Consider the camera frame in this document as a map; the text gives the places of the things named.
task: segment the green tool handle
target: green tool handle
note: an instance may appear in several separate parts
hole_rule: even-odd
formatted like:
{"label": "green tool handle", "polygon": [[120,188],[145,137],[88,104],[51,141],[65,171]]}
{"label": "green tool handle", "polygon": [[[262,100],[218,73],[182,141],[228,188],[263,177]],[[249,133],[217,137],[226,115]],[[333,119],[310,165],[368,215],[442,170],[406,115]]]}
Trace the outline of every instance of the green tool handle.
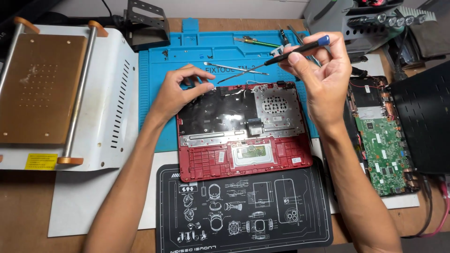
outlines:
{"label": "green tool handle", "polygon": [[280,45],[276,45],[276,44],[271,44],[271,43],[266,43],[266,42],[261,42],[261,41],[252,41],[252,44],[255,45],[263,45],[263,46],[268,46],[268,47],[279,47]]}

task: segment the pry tool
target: pry tool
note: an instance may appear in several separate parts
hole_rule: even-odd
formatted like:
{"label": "pry tool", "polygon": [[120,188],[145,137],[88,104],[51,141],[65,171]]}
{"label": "pry tool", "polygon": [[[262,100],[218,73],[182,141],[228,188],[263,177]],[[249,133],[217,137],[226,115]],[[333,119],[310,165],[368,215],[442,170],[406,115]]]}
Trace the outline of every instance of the pry tool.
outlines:
{"label": "pry tool", "polygon": [[289,40],[286,37],[286,35],[284,34],[284,31],[281,28],[280,24],[278,24],[278,26],[280,27],[280,33],[281,33],[281,36],[283,37],[283,46],[286,46],[287,44],[289,44]]}
{"label": "pry tool", "polygon": [[[234,70],[238,70],[238,71],[246,71],[246,69],[242,69],[242,68],[228,67],[228,66],[224,66],[224,65],[212,64],[209,62],[204,62],[203,64],[207,65],[207,66],[216,66],[216,67],[220,67],[220,68],[229,68],[229,69],[234,69]],[[262,72],[258,72],[258,71],[250,71],[250,73],[261,74],[261,75],[266,75],[266,76],[269,75],[268,73],[262,73]]]}
{"label": "pry tool", "polygon": [[240,39],[240,38],[234,38],[234,40],[249,43],[249,44],[255,44],[255,45],[263,45],[263,46],[275,47],[275,48],[279,47],[279,45],[272,44],[272,43],[266,43],[266,42],[262,42],[262,41],[254,41],[254,40]]}
{"label": "pry tool", "polygon": [[[303,46],[305,43],[303,43],[302,37],[297,33],[297,31],[292,27],[292,25],[288,25],[288,28],[291,29],[291,31],[294,33],[295,37],[297,37],[297,41],[300,44],[300,46]],[[320,61],[318,61],[313,55],[308,55],[307,58],[314,62],[317,66],[321,67],[322,64]]]}
{"label": "pry tool", "polygon": [[232,77],[228,77],[228,78],[226,78],[226,79],[224,79],[224,80],[222,80],[222,81],[218,81],[217,84],[219,84],[219,83],[221,83],[221,82],[223,82],[223,81],[229,80],[229,79],[231,79],[231,78],[233,78],[233,77],[241,76],[241,75],[243,75],[243,74],[245,74],[245,73],[247,73],[247,72],[250,72],[250,71],[255,70],[255,69],[257,69],[257,68],[260,68],[260,67],[262,67],[262,66],[269,66],[269,65],[272,65],[272,64],[274,64],[274,63],[279,63],[279,62],[281,62],[281,61],[283,61],[283,60],[286,60],[286,59],[288,58],[288,56],[289,56],[292,52],[303,53],[303,52],[312,50],[312,49],[314,49],[314,48],[318,48],[318,47],[321,47],[321,46],[326,46],[326,45],[329,45],[329,44],[330,44],[330,37],[329,37],[328,35],[325,35],[325,36],[319,38],[318,40],[316,40],[316,41],[314,41],[314,42],[311,42],[311,43],[308,43],[308,44],[305,44],[304,46],[301,46],[301,47],[299,47],[299,48],[296,48],[296,49],[294,49],[293,51],[291,51],[291,52],[289,52],[289,53],[282,54],[282,55],[279,55],[279,56],[277,56],[277,57],[273,57],[272,59],[269,59],[269,60],[265,61],[263,64],[261,64],[261,65],[259,65],[259,66],[256,66],[256,67],[254,67],[254,68],[251,68],[251,69],[249,69],[249,70],[246,70],[246,71],[244,71],[244,72],[242,72],[242,73],[239,73],[239,74],[237,74],[237,75],[234,75],[234,76],[232,76]]}

